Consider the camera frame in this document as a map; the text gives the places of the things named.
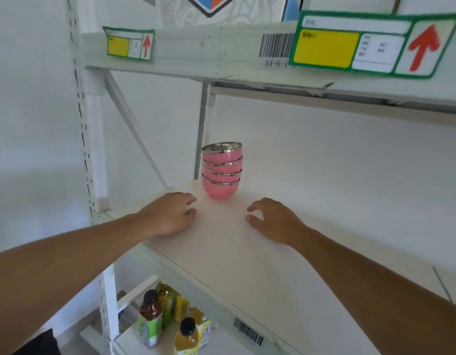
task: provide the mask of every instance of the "stainless steel bowl rim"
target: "stainless steel bowl rim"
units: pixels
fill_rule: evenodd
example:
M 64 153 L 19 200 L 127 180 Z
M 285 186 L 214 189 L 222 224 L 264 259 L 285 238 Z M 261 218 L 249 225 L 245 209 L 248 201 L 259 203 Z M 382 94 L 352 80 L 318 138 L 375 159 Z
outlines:
M 213 166 L 213 167 L 224 167 L 224 166 L 232 166 L 232 165 L 234 165 L 234 164 L 237 164 L 238 162 L 241 162 L 242 160 L 243 160 L 243 156 L 241 156 L 240 159 L 234 160 L 233 162 L 229 162 L 229 163 L 210 163 L 210 162 L 207 162 L 207 161 L 204 160 L 204 159 L 202 159 L 202 161 L 203 161 L 202 163 L 203 163 L 203 164 L 205 164 L 205 163 L 206 163 L 206 164 L 209 164 L 209 165 L 211 165 L 211 166 Z
M 212 173 L 212 174 L 216 174 L 218 176 L 227 176 L 227 177 L 239 177 L 241 176 L 241 172 L 243 171 L 243 169 L 239 172 L 236 172 L 236 173 L 220 173 L 220 172 L 215 172 L 213 170 L 209 170 L 207 167 L 203 166 L 203 170 L 206 170 L 208 173 Z
M 236 144 L 236 148 L 233 149 L 226 149 L 226 150 L 205 150 L 206 148 L 209 148 L 211 146 L 220 146 L 222 144 Z M 220 142 L 220 143 L 212 143 L 212 144 L 207 144 L 206 146 L 203 146 L 201 148 L 201 152 L 205 154 L 221 154 L 221 153 L 230 153 L 233 152 L 237 149 L 243 148 L 243 145 L 240 142 Z
M 233 183 L 222 183 L 222 182 L 215 182 L 215 181 L 211 181 L 210 179 L 208 179 L 207 177 L 205 177 L 204 175 L 201 175 L 203 179 L 209 181 L 210 183 L 213 183 L 213 184 L 216 184 L 216 185 L 237 185 L 239 183 L 239 181 L 236 181 L 236 182 L 233 182 Z

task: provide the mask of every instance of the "shelving unit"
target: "shelving unit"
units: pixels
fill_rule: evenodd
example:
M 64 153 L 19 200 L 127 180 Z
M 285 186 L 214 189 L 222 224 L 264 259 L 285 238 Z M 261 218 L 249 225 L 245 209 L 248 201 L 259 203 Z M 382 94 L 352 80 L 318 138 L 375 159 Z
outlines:
M 143 1 L 155 4 L 155 0 Z M 376 104 L 400 105 L 414 101 L 456 107 L 456 35 L 435 77 L 427 81 L 314 69 L 258 69 L 262 35 L 293 33 L 296 23 L 292 22 L 157 30 L 151 61 L 141 62 L 107 56 L 107 39 L 96 27 L 92 0 L 79 0 L 78 4 L 77 0 L 66 0 L 66 4 L 73 35 L 73 64 L 82 129 L 85 125 L 82 139 L 87 152 L 85 165 L 94 224 L 138 211 L 158 196 L 127 209 L 108 209 L 101 105 L 105 91 L 111 96 L 161 184 L 166 190 L 170 187 L 111 71 L 188 77 L 203 82 L 206 92 L 202 98 L 204 106 L 200 113 L 198 144 L 210 143 L 210 134 L 204 125 L 210 119 L 217 94 L 296 105 L 307 102 L 314 107 L 326 107 L 328 100 L 321 97 L 327 94 L 351 96 L 355 98 L 350 101 L 360 102 L 365 101 L 364 97 L 370 97 L 365 102 Z M 352 102 L 331 103 L 333 106 L 330 107 L 338 109 L 356 107 Z M 384 107 L 381 112 L 384 116 L 394 117 L 390 115 L 394 113 L 391 110 L 391 107 Z M 436 119 L 428 113 L 412 110 L 408 117 L 456 124 L 456 118 L 446 114 Z M 137 246 L 131 254 L 150 265 L 157 276 L 220 325 L 207 347 L 201 350 L 201 355 L 249 352 L 263 355 L 378 354 L 308 263 L 289 248 L 275 248 L 240 221 L 246 214 L 246 204 L 261 195 L 240 189 L 230 201 L 215 202 L 201 190 L 199 181 L 190 181 L 171 190 L 190 192 L 198 198 L 197 222 L 176 238 L 154 239 Z M 308 217 L 304 220 L 339 243 L 442 297 L 447 296 L 431 265 L 319 219 Z M 189 256 L 191 254 L 200 257 L 194 260 Z M 84 338 L 104 355 L 171 354 L 170 332 L 164 334 L 162 342 L 152 350 L 138 342 L 134 326 L 118 335 L 118 312 L 154 287 L 157 280 L 156 276 L 150 277 L 116 301 L 113 266 L 105 270 L 99 277 L 103 336 L 88 328 Z M 245 325 L 243 329 L 249 330 L 248 336 L 239 330 L 240 321 Z M 263 337 L 261 345 L 250 339 L 253 332 Z

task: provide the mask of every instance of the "pink bowl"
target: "pink bowl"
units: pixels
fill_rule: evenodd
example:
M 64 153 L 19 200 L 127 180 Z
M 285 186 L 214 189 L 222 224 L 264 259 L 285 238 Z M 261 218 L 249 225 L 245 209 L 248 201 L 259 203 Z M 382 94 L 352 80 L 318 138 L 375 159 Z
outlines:
M 208 193 L 210 198 L 224 201 L 236 193 L 239 181 L 234 183 L 220 183 L 208 180 L 202 175 L 201 186 L 203 187 L 203 190 Z
M 220 183 L 233 183 L 241 179 L 241 171 L 237 173 L 218 173 L 203 167 L 201 173 L 208 180 Z
M 201 149 L 201 157 L 209 163 L 229 163 L 243 156 L 243 145 L 239 142 L 208 144 Z
M 217 173 L 238 173 L 241 172 L 241 169 L 243 168 L 243 157 L 230 163 L 209 163 L 203 161 L 203 166 Z

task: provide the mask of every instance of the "red arrow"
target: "red arrow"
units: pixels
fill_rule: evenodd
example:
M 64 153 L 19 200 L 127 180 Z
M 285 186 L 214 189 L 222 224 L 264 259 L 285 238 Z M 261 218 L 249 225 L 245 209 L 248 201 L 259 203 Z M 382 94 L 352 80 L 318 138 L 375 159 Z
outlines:
M 431 52 L 435 52 L 440 47 L 440 38 L 438 37 L 437 30 L 433 24 L 424 32 L 422 32 L 419 37 L 412 41 L 409 45 L 409 51 L 413 51 L 416 48 L 417 53 L 415 54 L 414 61 L 410 66 L 410 71 L 414 72 L 419 69 L 422 59 L 425 55 L 425 51 L 429 49 Z
M 148 56 L 148 48 L 151 47 L 151 40 L 149 39 L 149 35 L 146 36 L 146 39 L 142 43 L 142 47 L 144 47 L 144 57 Z

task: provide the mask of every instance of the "green price tag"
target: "green price tag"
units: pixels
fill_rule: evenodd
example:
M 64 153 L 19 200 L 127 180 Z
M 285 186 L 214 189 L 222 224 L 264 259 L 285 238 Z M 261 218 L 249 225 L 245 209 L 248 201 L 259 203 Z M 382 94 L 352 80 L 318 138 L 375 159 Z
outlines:
M 456 30 L 456 14 L 302 11 L 289 64 L 431 78 Z
M 151 59 L 151 49 L 154 42 L 154 30 L 133 30 L 126 28 L 103 27 L 109 56 L 129 59 Z

